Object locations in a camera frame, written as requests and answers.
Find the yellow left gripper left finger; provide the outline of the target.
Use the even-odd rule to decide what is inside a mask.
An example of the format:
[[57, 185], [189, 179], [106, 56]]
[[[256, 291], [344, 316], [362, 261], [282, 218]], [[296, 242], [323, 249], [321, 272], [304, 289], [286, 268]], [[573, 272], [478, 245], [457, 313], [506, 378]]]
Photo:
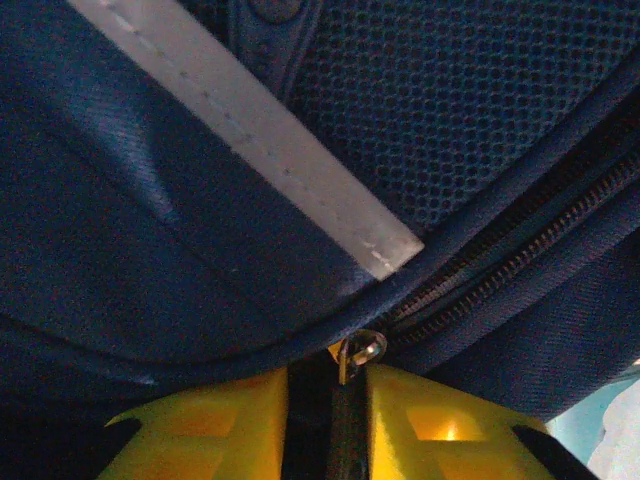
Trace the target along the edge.
[[100, 479], [279, 479], [288, 413], [284, 368], [189, 389], [108, 422], [140, 429]]

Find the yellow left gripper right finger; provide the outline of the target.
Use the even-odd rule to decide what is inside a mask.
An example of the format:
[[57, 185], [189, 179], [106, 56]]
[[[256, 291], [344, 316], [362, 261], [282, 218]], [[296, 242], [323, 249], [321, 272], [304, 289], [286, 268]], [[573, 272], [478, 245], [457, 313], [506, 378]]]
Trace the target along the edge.
[[372, 479], [591, 479], [532, 417], [440, 383], [367, 369]]

